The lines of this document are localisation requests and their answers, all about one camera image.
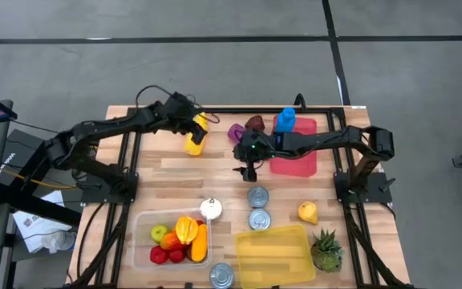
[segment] wooden table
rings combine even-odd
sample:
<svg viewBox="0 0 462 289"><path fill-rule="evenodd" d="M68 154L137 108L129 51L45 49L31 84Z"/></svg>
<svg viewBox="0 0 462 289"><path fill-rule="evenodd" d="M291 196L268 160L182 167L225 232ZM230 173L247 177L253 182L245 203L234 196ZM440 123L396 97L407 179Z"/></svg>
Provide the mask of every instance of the wooden table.
<svg viewBox="0 0 462 289"><path fill-rule="evenodd" d="M107 118L125 116L128 107L111 106ZM358 127L370 124L368 112L364 107L344 107L346 121L349 125ZM337 239L345 250L342 271L327 274L317 271L317 278L310 282L282 287L317 287L317 288L354 288L355 279L351 264L350 250L347 239L345 221L341 205L336 201L332 175L335 171L334 158L331 150L318 152L318 172L309 178L287 177L270 173L269 165L265 163L257 171L257 183L244 182L238 172L232 171L239 166L233 159L233 145L226 135L234 123L244 124L251 116L246 114L221 114L219 124L209 124L209 135L204 152L198 157L183 153L184 136L173 135L171 132L158 132L156 135L143 135L137 172L140 174L136 201L131 205L128 219L122 265L120 268L119 287L183 287L185 282L193 283L194 287L211 287L209 270L215 263L228 263L235 270L235 287L240 286L237 269L237 256L234 246L234 235L250 230L248 216L251 208L247 203L247 191L254 185L263 185L269 190L269 202L266 209L272 215L272 227L301 223L308 233L318 233L321 228L336 229ZM272 128L274 115L262 115L266 131ZM327 119L322 114L305 114L313 117L318 124L318 132L328 131ZM120 150L121 136L102 140L99 145L97 159L104 163L116 163ZM128 151L131 152L133 135L130 136ZM357 152L355 161L360 159ZM224 206L221 217L212 222L213 256L212 263L205 269L197 271L135 271L132 267L132 224L135 216L145 210L165 210L198 207L207 197L215 197ZM318 225L301 222L297 208L303 201L315 201L318 206ZM83 210L79 232L83 232L89 217L97 205L87 206ZM101 246L104 224L107 218L108 205L105 205L95 217L87 233L83 247L82 271ZM403 258L399 237L393 216L381 205L366 204L368 226L373 247L391 269L397 278L409 283L407 269ZM116 212L118 219L120 209ZM75 276L79 243L77 238L69 271ZM361 246L363 277L369 282L367 262ZM111 265L114 250L107 258L104 282L110 280Z"/></svg>

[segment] pear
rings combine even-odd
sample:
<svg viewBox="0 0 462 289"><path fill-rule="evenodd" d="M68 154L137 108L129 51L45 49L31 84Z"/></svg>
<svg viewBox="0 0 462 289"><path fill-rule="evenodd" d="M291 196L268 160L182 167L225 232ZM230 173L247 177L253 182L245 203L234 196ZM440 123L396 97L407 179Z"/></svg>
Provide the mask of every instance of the pear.
<svg viewBox="0 0 462 289"><path fill-rule="evenodd" d="M317 225L317 205L312 201L305 201L298 207L298 216L306 222Z"/></svg>

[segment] gray floor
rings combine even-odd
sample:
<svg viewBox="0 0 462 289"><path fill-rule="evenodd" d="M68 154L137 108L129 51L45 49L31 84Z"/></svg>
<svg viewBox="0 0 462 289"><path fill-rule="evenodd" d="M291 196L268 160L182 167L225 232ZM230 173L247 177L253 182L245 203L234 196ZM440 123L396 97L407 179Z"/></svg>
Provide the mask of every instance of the gray floor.
<svg viewBox="0 0 462 289"><path fill-rule="evenodd" d="M332 0L331 8L338 35L462 35L458 1ZM318 0L0 0L0 38L326 33ZM352 104L395 133L396 157L384 167L397 178L411 281L462 288L462 169L451 163L462 153L462 42L340 50ZM103 117L150 83L202 104L288 104L298 92L310 104L340 104L328 43L0 45L0 98L33 124L61 129ZM60 286L69 260L21 261L15 286Z"/></svg>

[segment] tin can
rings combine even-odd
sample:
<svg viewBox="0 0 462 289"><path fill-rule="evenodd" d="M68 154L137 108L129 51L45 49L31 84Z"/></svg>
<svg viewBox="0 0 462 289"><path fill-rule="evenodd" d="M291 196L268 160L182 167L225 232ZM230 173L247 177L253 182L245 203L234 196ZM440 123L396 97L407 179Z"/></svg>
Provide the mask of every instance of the tin can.
<svg viewBox="0 0 462 289"><path fill-rule="evenodd" d="M234 282L233 268L226 263L218 263L209 272L209 282L213 288L231 288Z"/></svg>
<svg viewBox="0 0 462 289"><path fill-rule="evenodd" d="M222 214L222 203L215 199L215 198L209 198L204 200L201 203L201 215L208 220L215 220L216 218L219 218Z"/></svg>
<svg viewBox="0 0 462 289"><path fill-rule="evenodd" d="M264 230L270 227L270 214L264 209L255 209L250 212L249 226L253 230Z"/></svg>
<svg viewBox="0 0 462 289"><path fill-rule="evenodd" d="M252 187L247 193L247 201L253 208L263 208L269 201L269 191L262 186Z"/></svg>

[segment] yellow plastic tray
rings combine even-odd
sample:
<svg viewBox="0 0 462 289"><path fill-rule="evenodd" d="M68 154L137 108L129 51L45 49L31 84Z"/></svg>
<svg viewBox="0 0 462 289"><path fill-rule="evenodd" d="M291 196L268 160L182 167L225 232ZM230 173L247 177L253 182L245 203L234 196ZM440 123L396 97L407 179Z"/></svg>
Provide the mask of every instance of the yellow plastic tray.
<svg viewBox="0 0 462 289"><path fill-rule="evenodd" d="M303 225L240 233L235 243L244 288L272 287L315 278Z"/></svg>

